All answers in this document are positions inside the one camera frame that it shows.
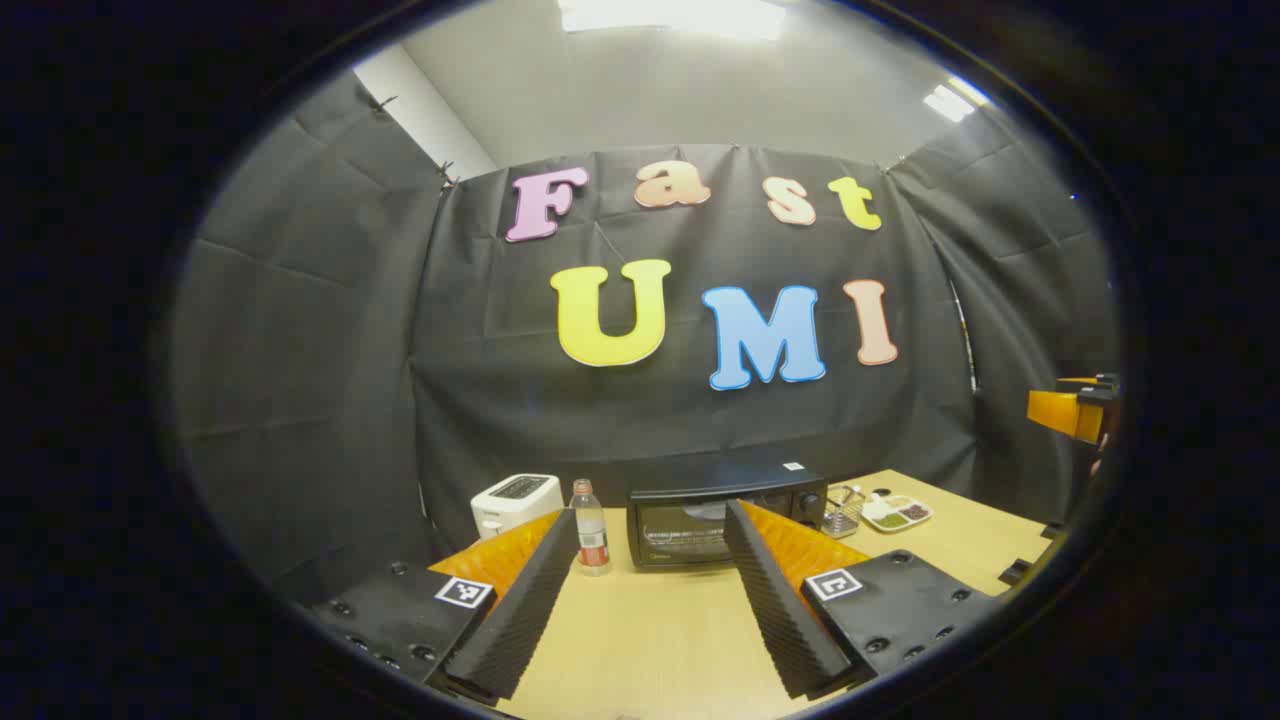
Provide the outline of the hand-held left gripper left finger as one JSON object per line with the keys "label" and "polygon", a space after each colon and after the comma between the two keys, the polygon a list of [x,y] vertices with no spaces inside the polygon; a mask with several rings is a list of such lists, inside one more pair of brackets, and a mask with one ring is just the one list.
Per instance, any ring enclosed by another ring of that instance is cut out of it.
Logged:
{"label": "hand-held left gripper left finger", "polygon": [[573,510],[557,509],[430,566],[393,562],[310,610],[411,682],[511,700],[577,551]]}

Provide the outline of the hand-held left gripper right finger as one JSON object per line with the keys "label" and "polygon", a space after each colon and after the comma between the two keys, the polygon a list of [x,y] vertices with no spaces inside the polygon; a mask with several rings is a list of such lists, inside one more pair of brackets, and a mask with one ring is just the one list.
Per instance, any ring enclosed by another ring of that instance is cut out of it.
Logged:
{"label": "hand-held left gripper right finger", "polygon": [[724,505],[723,537],[791,697],[891,674],[1000,606],[913,551],[867,557],[740,498]]}

